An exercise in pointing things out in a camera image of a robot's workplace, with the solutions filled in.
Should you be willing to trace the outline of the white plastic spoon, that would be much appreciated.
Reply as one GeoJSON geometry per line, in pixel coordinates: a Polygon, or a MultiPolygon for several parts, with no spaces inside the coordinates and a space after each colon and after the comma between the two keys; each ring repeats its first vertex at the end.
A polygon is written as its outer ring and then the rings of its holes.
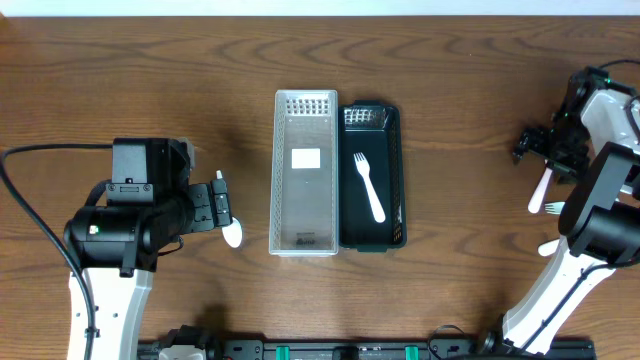
{"type": "MultiPolygon", "coordinates": [[[[216,171],[216,179],[217,178],[224,179],[221,170],[216,171]]],[[[221,229],[222,229],[223,238],[226,241],[226,243],[231,248],[239,248],[243,239],[243,230],[242,230],[241,223],[237,218],[233,216],[233,213],[232,213],[232,224],[226,227],[221,227],[221,229]]]]}

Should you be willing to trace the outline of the pink-white plastic fork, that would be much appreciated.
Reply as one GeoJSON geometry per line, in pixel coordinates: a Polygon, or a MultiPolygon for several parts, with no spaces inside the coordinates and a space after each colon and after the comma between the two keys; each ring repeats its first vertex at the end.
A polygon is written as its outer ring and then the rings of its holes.
{"type": "Polygon", "coordinates": [[[362,152],[354,154],[354,162],[364,182],[373,218],[377,223],[383,223],[386,220],[386,215],[370,178],[369,162],[362,152]]]}

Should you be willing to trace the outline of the light green plastic fork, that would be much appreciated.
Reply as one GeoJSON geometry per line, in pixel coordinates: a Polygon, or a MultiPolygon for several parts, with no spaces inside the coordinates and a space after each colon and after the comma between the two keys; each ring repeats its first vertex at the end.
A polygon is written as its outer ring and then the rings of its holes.
{"type": "Polygon", "coordinates": [[[548,202],[544,204],[544,211],[550,215],[560,215],[565,203],[563,201],[560,202],[548,202]]]}

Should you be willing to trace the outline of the white plastic fork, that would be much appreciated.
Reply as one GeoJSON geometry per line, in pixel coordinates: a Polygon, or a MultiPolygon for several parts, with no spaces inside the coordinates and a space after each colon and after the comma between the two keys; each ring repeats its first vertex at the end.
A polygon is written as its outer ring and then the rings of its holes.
{"type": "Polygon", "coordinates": [[[539,245],[537,248],[538,254],[542,257],[553,255],[558,248],[559,242],[560,239],[555,239],[539,245]]]}

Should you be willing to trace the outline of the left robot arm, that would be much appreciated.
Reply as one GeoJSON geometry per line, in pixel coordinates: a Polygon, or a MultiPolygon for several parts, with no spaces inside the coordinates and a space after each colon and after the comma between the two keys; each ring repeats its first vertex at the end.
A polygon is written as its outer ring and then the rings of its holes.
{"type": "Polygon", "coordinates": [[[226,182],[161,186],[107,183],[107,203],[89,198],[66,224],[64,240],[79,270],[69,277],[70,359],[133,359],[159,257],[184,236],[219,228],[242,242],[226,182]]]}

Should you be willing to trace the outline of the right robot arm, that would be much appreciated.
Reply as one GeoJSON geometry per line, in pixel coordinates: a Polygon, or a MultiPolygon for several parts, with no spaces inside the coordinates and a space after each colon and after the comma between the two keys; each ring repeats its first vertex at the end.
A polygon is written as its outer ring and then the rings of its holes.
{"type": "Polygon", "coordinates": [[[639,92],[611,78],[610,66],[572,74],[549,127],[527,128],[513,150],[544,159],[528,210],[542,206],[554,174],[574,188],[559,214],[550,262],[525,297],[487,333],[479,356],[546,355],[556,333],[584,298],[616,270],[639,263],[639,92]]]}

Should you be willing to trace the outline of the black plastic basket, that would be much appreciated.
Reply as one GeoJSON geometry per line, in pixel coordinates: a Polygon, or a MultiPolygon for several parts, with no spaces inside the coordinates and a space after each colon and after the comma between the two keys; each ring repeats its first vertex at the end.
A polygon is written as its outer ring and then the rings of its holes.
{"type": "Polygon", "coordinates": [[[386,252],[407,241],[400,111],[375,100],[339,108],[340,246],[359,252],[386,252]],[[354,154],[362,152],[386,220],[372,215],[354,154]]]}

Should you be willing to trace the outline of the pink plastic spoon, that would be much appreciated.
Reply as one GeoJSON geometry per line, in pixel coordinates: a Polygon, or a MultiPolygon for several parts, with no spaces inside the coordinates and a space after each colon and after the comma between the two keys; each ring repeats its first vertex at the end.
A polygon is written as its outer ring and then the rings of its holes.
{"type": "Polygon", "coordinates": [[[552,174],[553,170],[549,167],[545,167],[544,172],[527,205],[527,210],[530,213],[536,214],[540,211],[552,179],[552,174]]]}

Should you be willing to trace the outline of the clear plastic basket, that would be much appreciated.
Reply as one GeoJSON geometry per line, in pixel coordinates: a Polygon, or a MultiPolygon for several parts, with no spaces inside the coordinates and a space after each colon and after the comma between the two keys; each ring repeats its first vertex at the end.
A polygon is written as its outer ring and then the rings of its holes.
{"type": "Polygon", "coordinates": [[[338,253],[339,140],[335,90],[275,94],[269,253],[326,257],[338,253]],[[319,148],[319,169],[292,169],[291,150],[319,148]]]}

